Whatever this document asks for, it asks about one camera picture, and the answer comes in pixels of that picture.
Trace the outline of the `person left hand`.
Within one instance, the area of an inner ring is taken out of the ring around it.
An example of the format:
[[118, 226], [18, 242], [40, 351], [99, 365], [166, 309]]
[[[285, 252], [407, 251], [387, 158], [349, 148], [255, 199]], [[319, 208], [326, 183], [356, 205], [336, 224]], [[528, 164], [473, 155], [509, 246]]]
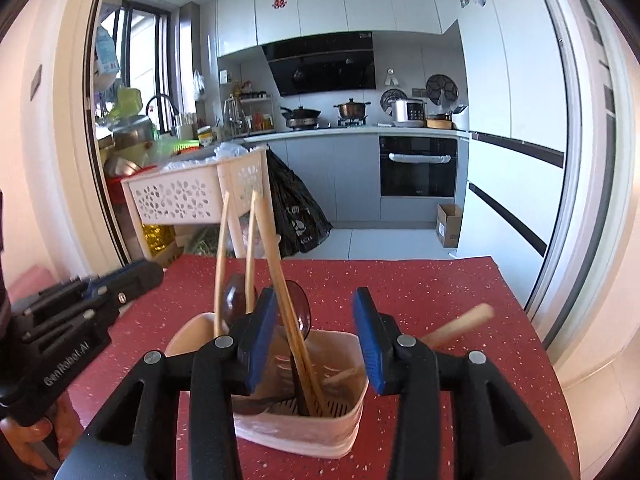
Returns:
[[17, 457], [22, 463], [37, 472], [49, 472], [50, 468], [32, 448], [32, 443], [42, 442], [54, 431], [56, 440], [58, 440], [58, 455], [61, 460], [65, 460], [84, 431], [67, 391], [56, 400], [55, 405], [56, 413], [52, 420], [43, 418], [32, 426], [20, 426], [11, 417], [6, 417], [1, 421], [1, 430]]

